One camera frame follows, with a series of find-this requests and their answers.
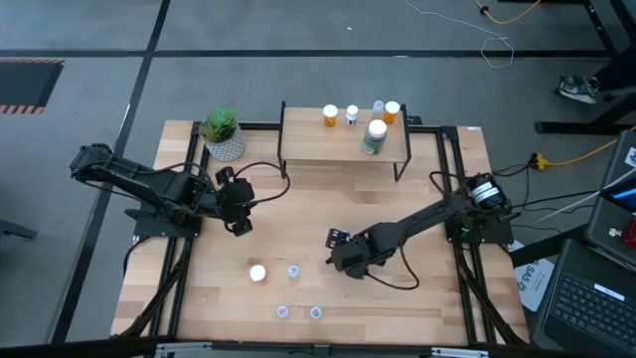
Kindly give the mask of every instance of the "bottle cap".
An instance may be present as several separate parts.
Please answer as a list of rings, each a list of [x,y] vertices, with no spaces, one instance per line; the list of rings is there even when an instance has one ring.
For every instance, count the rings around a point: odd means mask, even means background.
[[[382,138],[387,133],[387,124],[381,119],[374,119],[369,123],[369,134]]]
[[[265,278],[265,268],[261,265],[254,265],[249,270],[249,277],[254,282],[259,282],[260,280],[263,280]]]
[[[298,275],[300,274],[300,268],[298,268],[298,266],[296,265],[292,265],[287,269],[287,273],[289,273],[289,276],[291,278],[298,278]]]
[[[289,308],[287,308],[287,306],[278,306],[278,308],[276,308],[276,315],[278,318],[287,318],[289,315]]]
[[[385,104],[385,110],[390,114],[396,114],[399,112],[399,104],[396,101],[388,101]]]
[[[338,115],[338,107],[333,104],[327,104],[322,108],[322,114],[328,117],[334,117]]]
[[[318,306],[313,306],[309,311],[309,315],[313,319],[320,319],[320,317],[322,317],[322,309]]]
[[[347,107],[347,119],[356,119],[358,117],[358,108],[354,105]]]

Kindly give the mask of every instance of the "shoe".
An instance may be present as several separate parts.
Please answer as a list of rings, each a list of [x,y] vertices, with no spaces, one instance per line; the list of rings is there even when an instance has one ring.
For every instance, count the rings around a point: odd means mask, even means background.
[[[598,81],[580,76],[561,75],[558,81],[558,93],[579,102],[596,104]]]

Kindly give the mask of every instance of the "wooden tabletop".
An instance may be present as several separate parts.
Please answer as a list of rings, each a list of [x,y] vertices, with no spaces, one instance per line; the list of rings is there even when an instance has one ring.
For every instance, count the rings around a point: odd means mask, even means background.
[[[191,126],[190,121],[166,122],[156,168],[184,160]],[[489,171],[481,130],[461,127],[458,131],[468,174]],[[244,135],[247,147],[232,163],[234,168],[259,160],[276,162],[277,131],[246,130]],[[374,163],[294,162],[287,166],[291,190],[252,209],[251,233],[235,238],[222,222],[205,220],[194,245],[178,337],[466,344],[455,262],[442,225],[405,245],[409,263],[421,279],[416,290],[399,291],[370,279],[352,279],[325,265],[329,250],[324,244],[330,228],[356,233],[376,222],[401,219],[441,198],[427,179],[428,172],[439,170],[434,135],[412,134],[410,140],[413,157],[398,183],[390,168]],[[197,156],[202,150],[200,143]],[[214,174],[225,165],[211,161],[208,171]],[[280,174],[269,167],[254,167],[244,175],[256,198],[275,195],[285,185]],[[165,248],[165,239],[151,240],[131,255],[113,333],[127,328],[154,294]],[[517,334],[528,340],[510,259],[494,245],[480,250],[490,298]],[[253,282],[248,275],[257,264],[267,270],[262,282]],[[300,267],[296,280],[287,275],[290,265]],[[394,284],[412,283],[399,256],[383,268],[371,267],[371,271]],[[279,305],[290,308],[287,319],[276,317]],[[314,305],[323,309],[320,320],[309,316]],[[168,297],[160,332],[166,332],[171,307],[172,297]],[[474,297],[473,311],[478,337],[483,340],[481,311]]]
[[[382,151],[369,155],[362,151],[367,126],[372,120],[369,109],[358,111],[356,125],[347,125],[347,109],[338,109],[336,126],[326,127],[322,108],[287,107],[284,114],[280,156],[284,160],[325,160],[359,162],[406,162],[403,115],[388,125]]]

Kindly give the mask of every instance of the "desk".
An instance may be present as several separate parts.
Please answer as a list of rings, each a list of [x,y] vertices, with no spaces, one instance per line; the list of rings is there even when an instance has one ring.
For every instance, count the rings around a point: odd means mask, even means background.
[[[167,121],[159,143],[155,168],[184,160],[193,123]],[[479,128],[458,128],[468,174],[489,171]],[[276,162],[278,132],[245,130],[244,155],[232,163]],[[439,170],[435,136],[412,133],[410,169],[396,183],[393,173],[374,163],[290,162],[291,189],[281,199],[252,209],[253,231],[235,238],[223,223],[205,220],[194,242],[177,337],[184,340],[240,340],[258,342],[330,342],[391,345],[465,345],[458,279],[452,247],[443,226],[409,240],[406,255],[421,285],[398,291],[377,282],[354,280],[325,265],[324,247],[330,228],[358,232],[379,221],[398,220],[441,198],[427,174]],[[203,150],[199,141],[195,160]],[[214,174],[226,163],[211,161]],[[279,172],[254,167],[244,172],[256,198],[284,188]],[[157,289],[166,248],[165,239],[151,239],[131,255],[112,332],[127,328]],[[525,317],[512,264],[499,247],[481,249],[491,300],[518,335],[528,339]],[[261,264],[263,282],[249,280],[248,270]],[[291,280],[287,268],[300,267]],[[399,257],[373,273],[395,284],[410,284]],[[477,336],[484,339],[481,310],[472,300]],[[275,308],[285,304],[290,316],[280,320]],[[323,308],[312,320],[311,306]],[[166,333],[172,298],[164,306],[159,332]]]

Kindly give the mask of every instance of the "potted plant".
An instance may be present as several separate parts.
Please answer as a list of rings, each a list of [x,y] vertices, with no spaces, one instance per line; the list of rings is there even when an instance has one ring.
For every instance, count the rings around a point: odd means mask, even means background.
[[[245,151],[245,139],[232,108],[219,107],[208,114],[206,121],[201,124],[201,135],[215,159],[235,160]]]

